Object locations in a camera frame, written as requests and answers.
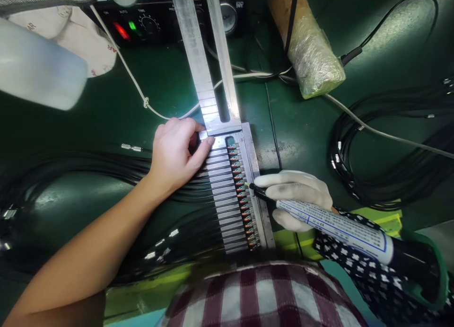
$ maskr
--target green workbench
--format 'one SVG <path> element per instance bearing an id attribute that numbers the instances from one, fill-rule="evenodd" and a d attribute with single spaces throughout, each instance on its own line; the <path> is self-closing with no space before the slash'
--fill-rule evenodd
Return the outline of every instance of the green workbench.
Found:
<path id="1" fill-rule="evenodd" d="M 398 0 L 308 0 L 336 55 L 356 47 Z M 263 0 L 251 0 L 263 7 Z M 454 0 L 439 0 L 439 14 L 431 31 L 434 5 L 431 0 L 410 0 L 401 5 L 366 46 L 345 68 L 347 80 L 332 94 L 346 105 L 359 98 L 396 87 L 414 86 L 443 78 L 454 66 Z M 266 51 L 282 49 L 270 16 L 265 16 L 258 35 Z M 244 39 L 228 41 L 231 60 L 244 64 Z M 183 50 L 177 46 L 123 51 L 129 67 L 150 104 L 165 116 L 180 116 L 197 101 Z M 267 62 L 252 47 L 253 67 Z M 328 184 L 334 203 L 348 210 L 359 205 L 337 180 L 328 160 L 327 143 L 340 110 L 318 97 L 303 100 L 298 88 L 279 80 L 269 82 L 271 105 L 283 167 L 314 174 Z M 278 168 L 271 134 L 265 86 L 260 82 L 237 84 L 243 121 L 252 126 L 257 159 L 262 173 Z M 201 121 L 201 115 L 193 116 Z M 143 107 L 134 85 L 119 62 L 104 76 L 90 79 L 79 103 L 62 112 L 0 94 L 0 170 L 33 151 L 51 147 L 120 151 L 120 143 L 151 147 L 156 127 L 164 121 Z M 430 123 L 382 120 L 374 127 L 405 138 L 422 141 L 435 129 Z M 406 146 L 368 132 L 353 145 L 352 162 L 359 174 L 368 176 L 386 169 L 408 153 Z M 452 180 L 416 205 L 403 210 L 402 222 L 417 230 L 452 219 Z M 38 200 L 27 217 L 24 239 L 43 250 L 55 252 L 93 219 L 122 198 L 130 187 L 116 180 L 85 175 L 59 179 Z M 140 243 L 163 224 L 176 221 L 187 208 L 165 204 L 146 227 Z M 0 279 L 0 320 L 14 304 L 24 284 Z"/>

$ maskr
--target finger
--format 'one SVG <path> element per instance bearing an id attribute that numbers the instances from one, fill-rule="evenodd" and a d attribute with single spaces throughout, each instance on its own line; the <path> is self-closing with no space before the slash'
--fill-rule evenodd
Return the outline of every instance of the finger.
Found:
<path id="1" fill-rule="evenodd" d="M 277 224 L 282 226 L 284 229 L 294 232 L 305 232 L 313 229 L 310 225 L 300 221 L 293 217 L 290 213 L 282 209 L 276 209 L 273 211 L 273 218 Z"/>
<path id="2" fill-rule="evenodd" d="M 189 139 L 194 132 L 203 131 L 205 127 L 192 118 L 186 118 L 181 121 L 181 125 L 179 125 L 177 129 L 179 136 L 184 139 Z"/>
<path id="3" fill-rule="evenodd" d="M 194 171 L 200 169 L 213 144 L 214 137 L 212 136 L 202 141 L 193 156 L 189 158 L 187 166 Z"/>
<path id="4" fill-rule="evenodd" d="M 274 200 L 312 203 L 327 210 L 331 210 L 332 207 L 332 199 L 328 192 L 300 183 L 272 185 L 266 189 L 265 194 Z"/>
<path id="5" fill-rule="evenodd" d="M 269 187 L 276 184 L 300 183 L 316 188 L 319 191 L 329 193 L 328 187 L 323 181 L 314 179 L 312 175 L 310 176 L 311 177 L 307 177 L 304 173 L 295 172 L 277 173 L 272 175 L 259 176 L 254 179 L 254 184 L 259 187 Z"/>
<path id="6" fill-rule="evenodd" d="M 156 129 L 156 132 L 155 132 L 155 138 L 160 136 L 162 134 L 162 131 L 164 130 L 164 125 L 163 124 L 160 124 L 157 129 Z"/>
<path id="7" fill-rule="evenodd" d="M 317 178 L 316 176 L 311 175 L 310 173 L 303 172 L 303 171 L 296 171 L 296 170 L 282 170 L 282 171 L 280 171 L 279 173 L 299 173 L 299 174 L 305 175 L 305 176 L 308 177 L 308 178 L 317 179 L 317 180 L 318 180 L 318 178 Z"/>
<path id="8" fill-rule="evenodd" d="M 166 122 L 165 128 L 167 130 L 171 130 L 172 128 L 176 127 L 180 123 L 180 119 L 172 118 Z"/>

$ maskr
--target white cloth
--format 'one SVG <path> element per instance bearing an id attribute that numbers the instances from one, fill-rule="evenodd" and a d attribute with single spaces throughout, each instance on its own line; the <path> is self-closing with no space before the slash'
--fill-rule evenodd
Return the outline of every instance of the white cloth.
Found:
<path id="1" fill-rule="evenodd" d="M 117 51 L 96 24 L 79 8 L 60 6 L 13 14 L 9 21 L 25 27 L 80 56 L 88 77 L 103 75 L 115 65 Z"/>
<path id="2" fill-rule="evenodd" d="M 328 186 L 315 176 L 301 171 L 283 170 L 277 174 L 254 179 L 259 187 L 267 187 L 266 195 L 274 200 L 296 200 L 331 210 L 332 198 Z M 313 229 L 282 209 L 273 211 L 274 220 L 287 230 L 304 232 Z"/>

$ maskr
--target patterned sleeve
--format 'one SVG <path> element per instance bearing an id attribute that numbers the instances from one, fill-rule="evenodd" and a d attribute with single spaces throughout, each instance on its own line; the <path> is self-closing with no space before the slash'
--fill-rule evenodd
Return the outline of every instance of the patterned sleeve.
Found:
<path id="1" fill-rule="evenodd" d="M 378 224 L 361 215 L 336 209 L 341 216 L 384 232 Z M 430 311 L 405 294 L 402 283 L 408 279 L 396 273 L 394 269 L 320 231 L 317 231 L 314 248 L 323 257 L 338 263 L 350 275 L 370 310 L 387 326 L 421 322 L 440 323 L 452 318 L 454 312 L 452 291 L 449 292 L 446 305 L 441 311 Z"/>

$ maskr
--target red indicator light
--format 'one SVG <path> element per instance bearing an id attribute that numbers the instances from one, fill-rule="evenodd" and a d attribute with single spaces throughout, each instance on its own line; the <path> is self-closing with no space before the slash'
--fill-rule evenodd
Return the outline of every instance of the red indicator light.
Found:
<path id="1" fill-rule="evenodd" d="M 123 39 L 126 39 L 126 40 L 129 40 L 130 39 L 130 36 L 128 35 L 128 33 L 123 29 L 123 27 L 114 22 L 113 25 L 115 25 L 115 28 L 117 29 L 118 33 L 123 37 Z"/>

